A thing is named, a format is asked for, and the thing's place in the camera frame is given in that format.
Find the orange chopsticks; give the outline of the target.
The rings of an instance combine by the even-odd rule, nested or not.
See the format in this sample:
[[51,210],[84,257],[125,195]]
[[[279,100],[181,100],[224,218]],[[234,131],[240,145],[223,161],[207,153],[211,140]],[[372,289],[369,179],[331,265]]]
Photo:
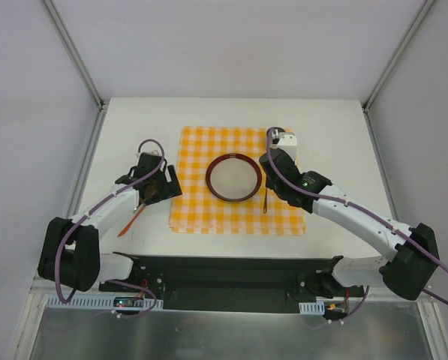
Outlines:
[[144,205],[140,205],[138,208],[135,209],[134,216],[131,218],[131,220],[128,222],[128,224],[117,235],[118,238],[124,236],[128,232],[128,230],[133,225],[134,221],[140,216],[140,214],[143,212],[144,209],[145,209]]

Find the yellow white checkered cloth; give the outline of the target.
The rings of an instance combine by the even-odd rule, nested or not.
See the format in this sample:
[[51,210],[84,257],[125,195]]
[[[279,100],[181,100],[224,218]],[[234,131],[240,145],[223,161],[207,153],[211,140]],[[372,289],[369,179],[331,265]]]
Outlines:
[[299,236],[305,233],[304,211],[268,193],[265,186],[250,199],[225,202],[211,194],[206,169],[218,156],[247,155],[254,161],[266,150],[266,130],[251,127],[191,127],[182,129],[176,172],[182,195],[172,200],[169,224],[176,233]]

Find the copper spoon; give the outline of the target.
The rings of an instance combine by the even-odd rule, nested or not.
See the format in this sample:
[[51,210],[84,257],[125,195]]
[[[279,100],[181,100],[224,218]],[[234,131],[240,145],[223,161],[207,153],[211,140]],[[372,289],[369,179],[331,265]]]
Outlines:
[[263,198],[263,213],[266,214],[268,211],[268,188],[265,187],[264,198]]

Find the red rimmed cream plate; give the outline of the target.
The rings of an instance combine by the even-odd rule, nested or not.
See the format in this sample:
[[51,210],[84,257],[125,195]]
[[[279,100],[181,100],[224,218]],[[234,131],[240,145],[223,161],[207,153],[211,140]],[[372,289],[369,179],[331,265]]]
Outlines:
[[257,163],[247,155],[227,153],[216,157],[207,167],[205,183],[212,195],[228,203],[252,198],[262,184]]

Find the metal cup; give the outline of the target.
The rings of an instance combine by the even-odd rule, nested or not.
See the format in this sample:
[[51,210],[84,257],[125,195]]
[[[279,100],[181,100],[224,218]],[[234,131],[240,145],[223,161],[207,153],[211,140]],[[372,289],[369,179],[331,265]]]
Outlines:
[[270,129],[268,129],[268,134],[272,138],[279,138],[280,133],[285,133],[285,132],[286,132],[286,130],[283,129],[282,127],[271,127]]

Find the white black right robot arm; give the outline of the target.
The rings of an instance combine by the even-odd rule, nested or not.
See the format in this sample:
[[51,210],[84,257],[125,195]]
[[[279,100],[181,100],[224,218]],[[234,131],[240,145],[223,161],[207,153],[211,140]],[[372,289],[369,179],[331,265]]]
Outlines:
[[437,268],[433,262],[438,256],[437,242],[429,226],[411,227],[382,218],[321,174],[300,172],[281,149],[270,149],[259,163],[266,186],[280,200],[338,224],[378,252],[357,259],[336,256],[329,268],[308,280],[309,285],[327,298],[353,286],[385,286],[406,300],[419,297]]

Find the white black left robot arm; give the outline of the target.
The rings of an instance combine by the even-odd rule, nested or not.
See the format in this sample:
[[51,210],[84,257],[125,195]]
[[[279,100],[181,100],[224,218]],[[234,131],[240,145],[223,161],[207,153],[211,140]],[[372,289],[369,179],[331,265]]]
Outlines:
[[122,218],[147,206],[182,195],[176,168],[158,154],[142,152],[137,165],[117,178],[108,193],[70,218],[55,217],[44,238],[38,274],[62,288],[85,292],[98,281],[116,280],[137,290],[142,274],[126,255],[101,253],[100,241]]

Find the aluminium right side rail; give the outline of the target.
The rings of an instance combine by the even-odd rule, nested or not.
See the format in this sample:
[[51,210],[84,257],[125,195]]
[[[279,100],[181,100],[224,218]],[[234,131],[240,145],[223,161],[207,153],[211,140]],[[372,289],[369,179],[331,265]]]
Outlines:
[[362,108],[362,112],[363,112],[363,115],[364,115],[365,123],[366,123],[367,128],[368,128],[368,133],[369,133],[369,136],[370,136],[371,144],[372,144],[372,147],[374,149],[374,154],[375,154],[375,157],[376,157],[376,160],[377,160],[377,165],[378,165],[378,168],[379,168],[380,177],[382,178],[382,182],[383,182],[384,190],[385,190],[385,193],[386,193],[387,202],[389,204],[390,212],[391,212],[392,218],[395,219],[395,220],[398,220],[398,214],[397,214],[397,211],[396,211],[395,202],[394,202],[394,199],[393,199],[390,187],[389,187],[388,176],[387,176],[386,169],[385,169],[385,166],[384,166],[382,154],[381,154],[379,145],[377,143],[377,137],[376,137],[376,134],[375,134],[374,129],[372,127],[371,118],[370,118],[370,115],[369,115],[369,110],[366,109],[365,107],[363,107]]

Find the aluminium rail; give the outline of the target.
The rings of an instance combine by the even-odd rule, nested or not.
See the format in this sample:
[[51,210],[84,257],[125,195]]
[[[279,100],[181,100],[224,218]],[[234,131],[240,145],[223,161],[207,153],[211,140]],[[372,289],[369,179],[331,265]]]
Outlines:
[[370,115],[369,115],[369,110],[366,109],[365,107],[363,107],[362,108],[362,112],[363,112],[363,115],[364,115],[365,123],[366,123],[367,128],[368,128],[368,133],[369,133],[369,136],[370,136],[371,144],[372,144],[372,147],[374,149],[374,154],[375,154],[375,157],[376,157],[376,160],[377,160],[377,165],[378,165],[378,168],[379,168],[380,177],[382,178],[382,182],[383,182],[384,190],[385,190],[385,193],[386,193],[387,202],[389,204],[390,212],[391,212],[392,218],[395,219],[395,220],[398,220],[398,214],[397,214],[397,211],[396,211],[395,202],[394,202],[394,199],[393,199],[390,187],[389,187],[388,176],[387,176],[386,169],[385,169],[385,166],[384,166],[382,154],[381,154],[379,145],[377,143],[377,137],[376,137],[376,134],[375,134],[374,129],[372,127],[371,118],[370,118]]
[[131,293],[145,285],[157,296],[171,296],[187,288],[285,291],[293,299],[332,299],[350,290],[359,295],[364,287],[387,288],[398,297],[416,301],[431,296],[427,285],[437,266],[426,260],[388,262],[380,257],[350,259],[244,259],[209,257],[139,256],[129,275],[113,283],[113,276],[101,272],[62,280],[63,290]]
[[95,120],[92,123],[90,133],[86,137],[85,147],[77,167],[74,182],[71,186],[68,204],[62,213],[63,218],[70,218],[78,212],[109,104],[110,100],[107,99],[98,109]]

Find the aluminium left side rail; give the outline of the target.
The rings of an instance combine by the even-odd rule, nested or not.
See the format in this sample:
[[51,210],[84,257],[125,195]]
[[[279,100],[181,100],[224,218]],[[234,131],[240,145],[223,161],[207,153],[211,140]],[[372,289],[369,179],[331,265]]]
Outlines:
[[98,109],[95,120],[92,123],[90,133],[86,137],[85,147],[77,167],[74,182],[71,186],[68,204],[62,213],[63,218],[70,218],[78,212],[109,104],[110,100],[107,99]]

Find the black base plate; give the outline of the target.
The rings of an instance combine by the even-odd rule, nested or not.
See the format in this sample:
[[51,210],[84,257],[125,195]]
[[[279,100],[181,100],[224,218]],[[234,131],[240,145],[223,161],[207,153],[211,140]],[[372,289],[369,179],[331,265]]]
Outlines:
[[101,283],[101,292],[132,293],[143,285],[164,309],[296,314],[299,304],[315,302],[323,287],[317,276],[333,259],[133,256],[122,284]]

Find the aluminium front rail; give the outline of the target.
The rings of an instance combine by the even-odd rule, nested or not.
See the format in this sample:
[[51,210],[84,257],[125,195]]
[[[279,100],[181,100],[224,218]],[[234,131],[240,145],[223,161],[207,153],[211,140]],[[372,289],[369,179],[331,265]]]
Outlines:
[[359,295],[364,287],[387,288],[398,297],[416,301],[431,296],[427,285],[437,266],[426,260],[388,262],[380,257],[350,259],[244,259],[209,257],[139,256],[129,275],[113,283],[113,276],[101,272],[62,280],[63,290],[131,293],[145,285],[157,296],[171,296],[187,288],[285,291],[293,299],[332,299],[350,290]]

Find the aluminium frame post right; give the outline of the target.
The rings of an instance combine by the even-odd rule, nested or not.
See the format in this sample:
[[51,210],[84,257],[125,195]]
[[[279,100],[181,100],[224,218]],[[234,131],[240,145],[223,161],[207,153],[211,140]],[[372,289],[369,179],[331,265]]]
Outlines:
[[413,19],[410,21],[410,25],[405,30],[380,76],[377,78],[377,82],[374,84],[368,97],[362,103],[362,111],[365,114],[370,111],[385,85],[389,82],[393,72],[397,69],[407,49],[412,44],[414,38],[417,36],[419,30],[422,28],[424,22],[437,3],[437,0],[425,0],[419,6]]

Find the aluminium frame post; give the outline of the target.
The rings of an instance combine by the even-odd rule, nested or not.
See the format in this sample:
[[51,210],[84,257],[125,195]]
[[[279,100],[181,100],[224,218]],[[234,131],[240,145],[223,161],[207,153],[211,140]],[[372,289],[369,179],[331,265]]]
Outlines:
[[397,69],[407,49],[412,44],[414,38],[417,36],[419,30],[422,28],[424,22],[437,3],[437,0],[425,0],[419,6],[413,19],[410,21],[410,25],[405,30],[380,76],[377,78],[377,82],[374,84],[368,97],[362,103],[362,111],[365,114],[370,111],[385,85],[389,82],[393,72]]
[[50,18],[50,22],[52,23],[56,34],[58,35],[62,45],[68,54],[69,59],[71,60],[72,65],[77,71],[78,76],[83,82],[86,91],[89,93],[93,103],[96,105],[98,109],[102,109],[104,107],[104,99],[99,93],[97,86],[95,85],[94,80],[92,79],[91,74],[89,73],[88,68],[86,67],[76,44],[74,43],[73,38],[71,37],[70,32],[68,31],[65,22],[59,13],[56,4],[52,0],[43,0],[41,4],[44,7],[44,10],[47,13],[47,16]]

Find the aluminium frame post left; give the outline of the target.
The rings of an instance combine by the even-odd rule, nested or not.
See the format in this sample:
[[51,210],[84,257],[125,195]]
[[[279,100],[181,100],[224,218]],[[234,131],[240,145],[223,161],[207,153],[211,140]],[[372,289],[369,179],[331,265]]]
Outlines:
[[94,80],[92,79],[91,74],[89,73],[88,68],[86,67],[76,44],[74,43],[73,38],[71,37],[70,32],[68,31],[65,22],[59,13],[56,4],[52,0],[43,0],[41,4],[44,7],[44,10],[47,13],[47,16],[50,18],[50,22],[52,23],[56,34],[58,35],[62,45],[68,54],[69,59],[71,60],[72,65],[77,71],[78,76],[83,82],[86,91],[89,93],[93,103],[96,105],[98,109],[102,109],[104,107],[104,99],[99,93],[97,86],[95,85]]

